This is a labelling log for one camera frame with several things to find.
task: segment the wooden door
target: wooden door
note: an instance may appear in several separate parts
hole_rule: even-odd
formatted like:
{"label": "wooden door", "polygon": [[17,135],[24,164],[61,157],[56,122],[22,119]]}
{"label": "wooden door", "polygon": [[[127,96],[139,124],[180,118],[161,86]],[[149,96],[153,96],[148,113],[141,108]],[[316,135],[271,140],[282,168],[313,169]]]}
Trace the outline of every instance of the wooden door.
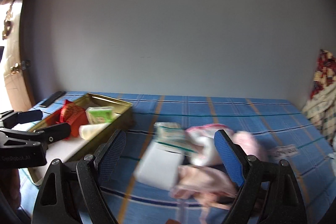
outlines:
{"label": "wooden door", "polygon": [[0,22],[4,20],[2,32],[3,45],[5,46],[1,65],[4,71],[4,83],[9,101],[15,111],[27,111],[35,104],[31,92],[27,72],[26,60],[20,54],[20,22],[23,0],[3,0],[0,9]]}

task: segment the brass door handle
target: brass door handle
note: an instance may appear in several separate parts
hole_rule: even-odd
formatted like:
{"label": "brass door handle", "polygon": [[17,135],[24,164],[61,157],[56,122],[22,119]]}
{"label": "brass door handle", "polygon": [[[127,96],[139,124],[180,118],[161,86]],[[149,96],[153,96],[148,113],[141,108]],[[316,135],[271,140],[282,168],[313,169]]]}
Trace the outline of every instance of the brass door handle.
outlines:
{"label": "brass door handle", "polygon": [[6,17],[5,17],[5,20],[3,22],[4,24],[4,30],[2,31],[2,40],[5,40],[8,38],[8,36],[11,34],[11,31],[12,31],[12,28],[13,28],[13,24],[11,22],[11,18],[13,17],[13,14],[12,14],[12,7],[13,7],[13,4],[14,4],[14,1],[15,0],[11,0],[10,1],[10,7],[9,7],[9,10],[6,12]]}
{"label": "brass door handle", "polygon": [[20,70],[26,70],[31,66],[30,60],[21,61],[21,63],[15,63],[14,66],[10,67],[11,74],[14,75],[19,73]]}

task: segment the white cylindrical package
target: white cylindrical package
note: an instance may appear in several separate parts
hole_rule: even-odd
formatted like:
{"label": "white cylindrical package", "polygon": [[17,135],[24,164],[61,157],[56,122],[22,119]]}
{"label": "white cylindrical package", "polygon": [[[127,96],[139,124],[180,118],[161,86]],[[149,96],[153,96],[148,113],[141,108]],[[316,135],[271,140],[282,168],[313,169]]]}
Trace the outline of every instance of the white cylindrical package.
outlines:
{"label": "white cylindrical package", "polygon": [[93,137],[97,136],[104,128],[110,125],[110,122],[99,124],[86,124],[79,127],[79,136],[82,139],[90,141]]}

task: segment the pink cloth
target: pink cloth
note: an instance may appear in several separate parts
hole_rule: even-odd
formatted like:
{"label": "pink cloth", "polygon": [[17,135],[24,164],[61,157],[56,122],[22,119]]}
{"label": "pink cloth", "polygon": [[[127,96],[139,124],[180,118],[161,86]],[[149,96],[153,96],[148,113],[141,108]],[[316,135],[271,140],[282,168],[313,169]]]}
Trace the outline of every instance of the pink cloth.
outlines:
{"label": "pink cloth", "polygon": [[179,183],[172,188],[170,195],[176,199],[188,199],[191,196],[202,205],[199,218],[206,224],[210,207],[229,210],[230,206],[219,204],[221,196],[235,198],[237,190],[230,178],[223,172],[206,166],[181,165],[178,167]]}
{"label": "pink cloth", "polygon": [[257,142],[253,134],[238,131],[231,137],[233,143],[240,145],[246,155],[255,155],[260,161],[267,161],[266,150]]}
{"label": "pink cloth", "polygon": [[231,137],[231,135],[233,134],[233,131],[228,126],[221,124],[221,123],[209,123],[209,124],[205,124],[204,126],[190,127],[186,129],[185,132],[192,139],[199,137],[199,136],[213,138],[215,136],[215,133],[220,129],[224,129],[226,134],[228,134],[229,137]]}

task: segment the blue gripper pad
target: blue gripper pad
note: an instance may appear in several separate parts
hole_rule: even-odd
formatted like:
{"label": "blue gripper pad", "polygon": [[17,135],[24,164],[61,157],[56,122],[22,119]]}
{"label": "blue gripper pad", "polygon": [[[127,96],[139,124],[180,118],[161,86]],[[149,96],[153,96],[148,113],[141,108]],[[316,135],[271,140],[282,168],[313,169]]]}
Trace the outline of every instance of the blue gripper pad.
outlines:
{"label": "blue gripper pad", "polygon": [[117,137],[115,137],[113,143],[109,147],[109,149],[104,154],[98,165],[98,183],[102,185],[102,183],[109,181],[111,178],[111,174],[114,170],[114,167],[117,165],[119,157],[123,152],[126,145],[126,133],[124,131],[120,131]]}
{"label": "blue gripper pad", "polygon": [[220,131],[215,133],[214,143],[230,179],[241,187],[245,183],[243,166]]}
{"label": "blue gripper pad", "polygon": [[26,122],[34,122],[42,120],[41,110],[31,110],[27,112],[19,112],[17,114],[17,123],[23,124]]}

